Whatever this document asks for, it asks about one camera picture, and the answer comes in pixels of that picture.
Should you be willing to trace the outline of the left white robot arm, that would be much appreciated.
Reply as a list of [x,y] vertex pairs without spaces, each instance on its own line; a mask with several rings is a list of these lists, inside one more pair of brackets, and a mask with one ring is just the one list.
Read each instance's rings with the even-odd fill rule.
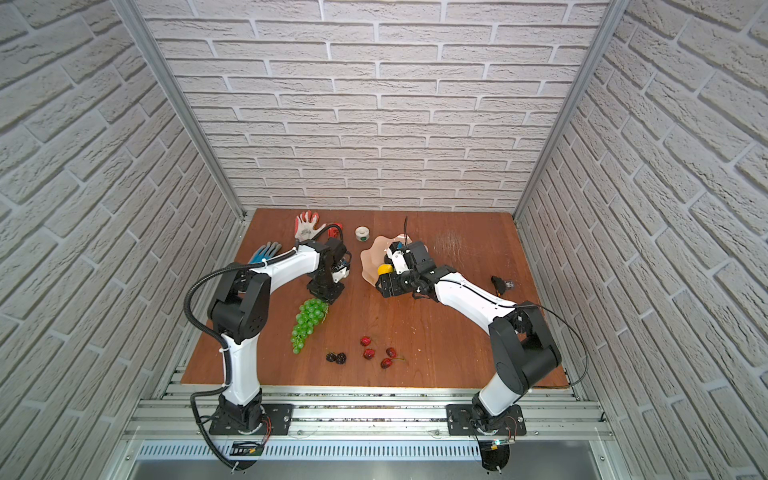
[[289,252],[259,263],[232,263],[204,278],[219,279],[208,307],[212,326],[203,328],[222,347],[225,380],[219,406],[245,429],[262,415],[257,347],[268,320],[271,294],[308,276],[310,294],[330,305],[341,295],[349,269],[343,241],[330,238],[324,243],[301,242]]

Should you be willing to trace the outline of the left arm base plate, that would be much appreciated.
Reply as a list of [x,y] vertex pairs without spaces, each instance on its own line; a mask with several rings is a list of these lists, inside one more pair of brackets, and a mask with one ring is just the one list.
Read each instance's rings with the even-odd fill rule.
[[291,404],[253,404],[239,406],[224,401],[215,410],[208,427],[212,435],[262,435],[270,426],[272,436],[288,434],[294,406]]

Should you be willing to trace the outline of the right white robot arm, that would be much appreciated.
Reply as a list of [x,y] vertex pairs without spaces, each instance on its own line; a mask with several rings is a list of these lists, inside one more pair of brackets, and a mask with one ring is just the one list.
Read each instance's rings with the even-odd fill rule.
[[451,307],[488,334],[496,373],[472,400],[475,422],[505,416],[528,390],[561,365],[562,356],[540,307],[514,303],[471,283],[451,266],[439,266],[423,242],[392,242],[378,267],[383,297],[411,294]]

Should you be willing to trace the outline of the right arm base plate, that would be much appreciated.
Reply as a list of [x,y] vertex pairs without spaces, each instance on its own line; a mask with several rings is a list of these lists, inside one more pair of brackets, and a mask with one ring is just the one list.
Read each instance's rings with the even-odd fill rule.
[[525,436],[527,427],[519,405],[511,405],[502,414],[491,416],[481,405],[449,404],[446,406],[450,436]]

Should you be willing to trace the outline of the green grape bunch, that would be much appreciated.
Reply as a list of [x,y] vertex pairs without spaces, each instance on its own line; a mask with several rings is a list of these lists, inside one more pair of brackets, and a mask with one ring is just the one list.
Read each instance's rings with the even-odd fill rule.
[[291,344],[294,354],[299,354],[304,348],[307,338],[318,325],[325,321],[329,304],[316,298],[308,299],[299,307],[295,316],[295,325],[291,331]]

